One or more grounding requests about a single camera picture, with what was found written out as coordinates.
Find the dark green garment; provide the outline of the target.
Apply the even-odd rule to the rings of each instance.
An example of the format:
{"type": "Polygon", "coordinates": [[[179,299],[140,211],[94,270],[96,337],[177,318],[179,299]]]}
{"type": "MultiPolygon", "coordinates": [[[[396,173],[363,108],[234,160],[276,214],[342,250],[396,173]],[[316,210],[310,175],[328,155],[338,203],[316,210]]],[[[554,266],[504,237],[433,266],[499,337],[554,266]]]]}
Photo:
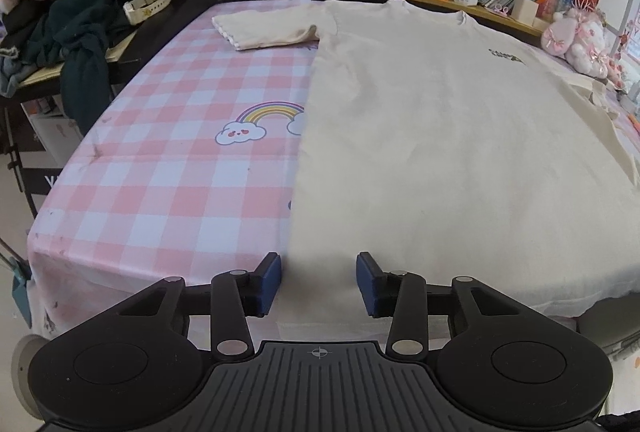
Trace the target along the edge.
{"type": "Polygon", "coordinates": [[[106,51],[132,30],[115,0],[56,0],[27,42],[25,62],[39,68],[62,62],[63,109],[82,134],[112,100],[106,51]]]}

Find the cream square pen holder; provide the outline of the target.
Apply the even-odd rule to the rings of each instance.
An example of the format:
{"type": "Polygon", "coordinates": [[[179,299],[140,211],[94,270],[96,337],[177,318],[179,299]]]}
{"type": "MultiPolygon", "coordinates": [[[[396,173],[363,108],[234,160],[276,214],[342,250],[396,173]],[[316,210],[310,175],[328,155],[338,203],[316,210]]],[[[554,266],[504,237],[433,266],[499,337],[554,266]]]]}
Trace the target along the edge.
{"type": "Polygon", "coordinates": [[[539,5],[533,0],[514,0],[511,18],[520,24],[534,24],[539,5]]]}

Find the cream t-shirt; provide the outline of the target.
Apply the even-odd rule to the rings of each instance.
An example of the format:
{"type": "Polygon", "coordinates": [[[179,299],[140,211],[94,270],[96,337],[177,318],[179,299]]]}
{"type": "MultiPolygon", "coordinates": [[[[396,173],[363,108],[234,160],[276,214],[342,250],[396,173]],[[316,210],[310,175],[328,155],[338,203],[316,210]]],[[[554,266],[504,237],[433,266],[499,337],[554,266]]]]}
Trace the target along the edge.
{"type": "Polygon", "coordinates": [[[594,88],[465,14],[407,2],[218,15],[240,51],[314,40],[282,338],[368,338],[361,251],[433,284],[468,275],[550,316],[639,288],[639,165],[594,88]]]}

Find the pink white plush toy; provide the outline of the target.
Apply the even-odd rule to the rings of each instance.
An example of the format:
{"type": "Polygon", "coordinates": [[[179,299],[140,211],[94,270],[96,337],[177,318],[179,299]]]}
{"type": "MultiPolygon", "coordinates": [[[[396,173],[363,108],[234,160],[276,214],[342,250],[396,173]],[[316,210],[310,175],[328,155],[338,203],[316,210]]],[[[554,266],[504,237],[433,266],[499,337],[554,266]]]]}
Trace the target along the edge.
{"type": "Polygon", "coordinates": [[[600,10],[571,7],[564,13],[553,14],[540,45],[549,55],[562,57],[578,74],[608,80],[621,90],[625,86],[623,69],[606,50],[604,28],[600,10]]]}

